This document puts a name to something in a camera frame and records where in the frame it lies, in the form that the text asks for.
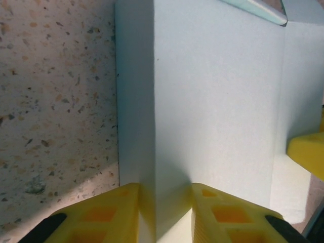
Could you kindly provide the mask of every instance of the white foam block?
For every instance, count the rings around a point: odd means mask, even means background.
[[[120,183],[155,197],[152,242],[173,242],[190,181],[303,220],[309,173],[285,150],[319,125],[324,16],[302,2],[283,27],[218,0],[117,1]]]

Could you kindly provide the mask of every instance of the black rubber pad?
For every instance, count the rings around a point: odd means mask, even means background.
[[[265,218],[268,220],[271,226],[279,234],[281,234],[283,238],[285,238],[288,243],[310,243],[285,220],[272,215],[267,215],[265,216]]]
[[[18,243],[44,243],[66,217],[66,214],[55,214],[45,218]]]

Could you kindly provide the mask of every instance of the square hole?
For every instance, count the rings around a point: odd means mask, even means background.
[[[109,222],[117,211],[117,207],[93,207],[88,210],[81,221]]]
[[[268,243],[264,233],[254,230],[233,229],[227,231],[232,243]]]
[[[205,197],[212,197],[212,196],[217,196],[215,193],[211,192],[211,191],[208,191],[208,190],[201,190],[202,192],[202,195],[205,196]]]
[[[217,206],[212,208],[216,220],[220,223],[251,223],[244,209],[238,206]]]
[[[103,243],[107,232],[98,230],[75,231],[66,243]]]

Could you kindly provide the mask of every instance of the granite countertop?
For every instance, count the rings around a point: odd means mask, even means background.
[[[118,186],[111,0],[0,0],[0,242]]]

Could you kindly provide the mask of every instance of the terrazzo surface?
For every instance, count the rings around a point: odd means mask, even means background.
[[[0,0],[0,243],[118,187],[113,3]]]

